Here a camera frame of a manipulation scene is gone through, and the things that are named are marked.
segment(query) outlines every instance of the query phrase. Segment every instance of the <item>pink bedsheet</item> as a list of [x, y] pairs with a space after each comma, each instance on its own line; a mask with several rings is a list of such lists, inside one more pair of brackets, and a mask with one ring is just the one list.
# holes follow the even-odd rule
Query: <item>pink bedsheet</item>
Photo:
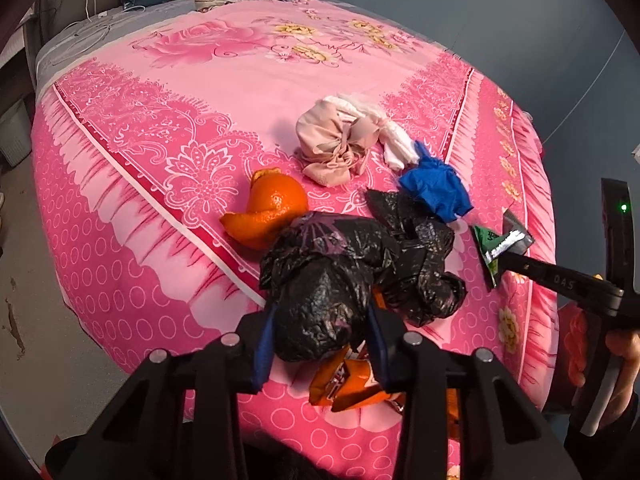
[[[540, 143], [493, 82], [451, 53], [316, 0], [239, 2], [168, 20], [102, 47], [44, 92], [33, 129], [38, 200], [68, 306], [127, 372], [153, 348], [184, 353], [264, 304], [258, 266], [218, 221], [242, 211], [248, 178], [279, 166], [310, 206], [368, 215], [362, 189], [396, 188], [377, 147], [366, 172], [327, 189], [292, 152], [300, 114], [328, 94], [379, 102], [460, 174], [475, 209], [447, 270], [466, 281], [460, 311], [422, 331], [446, 349], [491, 348], [542, 407], [557, 347], [556, 298], [507, 275], [487, 293], [470, 224], [500, 230], [511, 208], [554, 260]], [[245, 439], [265, 435], [339, 476], [385, 480], [401, 418], [386, 404], [332, 413], [308, 403], [314, 364], [276, 359], [241, 396]], [[188, 397], [193, 413], [193, 396]], [[451, 443], [450, 462], [457, 463]]]

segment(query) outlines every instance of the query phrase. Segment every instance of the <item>blue glove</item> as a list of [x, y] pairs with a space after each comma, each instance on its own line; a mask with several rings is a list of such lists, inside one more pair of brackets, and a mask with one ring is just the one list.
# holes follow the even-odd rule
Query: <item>blue glove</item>
[[422, 200], [444, 223], [453, 222], [456, 215], [464, 216], [473, 209], [469, 195], [456, 171], [429, 154], [423, 143], [416, 140], [420, 155], [418, 167], [400, 177], [400, 186], [414, 200]]

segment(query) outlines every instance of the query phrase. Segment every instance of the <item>black plastic bag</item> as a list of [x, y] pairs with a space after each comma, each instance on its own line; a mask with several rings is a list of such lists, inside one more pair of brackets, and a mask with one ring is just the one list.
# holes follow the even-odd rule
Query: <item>black plastic bag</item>
[[372, 218], [312, 211], [294, 220], [260, 263], [284, 361], [319, 359], [363, 339], [372, 285], [395, 271], [398, 243]]
[[452, 229], [404, 192], [368, 189], [366, 200], [372, 215], [399, 245], [396, 272], [378, 283], [386, 306], [400, 310], [415, 326], [455, 313], [466, 297], [466, 286], [444, 270], [453, 248]]

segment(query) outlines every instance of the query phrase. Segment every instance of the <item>human hand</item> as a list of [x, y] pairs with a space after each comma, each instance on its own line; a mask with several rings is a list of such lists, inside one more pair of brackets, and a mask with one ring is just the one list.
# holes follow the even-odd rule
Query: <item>human hand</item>
[[[584, 386], [584, 369], [587, 366], [587, 320], [579, 312], [570, 322], [570, 330], [564, 337], [569, 352], [569, 380], [579, 388]], [[600, 420], [599, 429], [617, 420], [624, 413], [633, 396], [634, 383], [640, 371], [640, 332], [612, 330], [607, 334], [606, 345], [613, 355], [624, 359], [618, 382]]]

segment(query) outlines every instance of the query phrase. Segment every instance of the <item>orange peel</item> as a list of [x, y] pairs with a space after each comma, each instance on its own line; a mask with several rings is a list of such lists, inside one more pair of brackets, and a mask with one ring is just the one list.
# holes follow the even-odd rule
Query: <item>orange peel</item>
[[279, 168], [256, 171], [251, 178], [245, 213], [225, 213], [220, 223], [238, 243], [263, 251], [280, 232], [309, 211], [305, 189]]

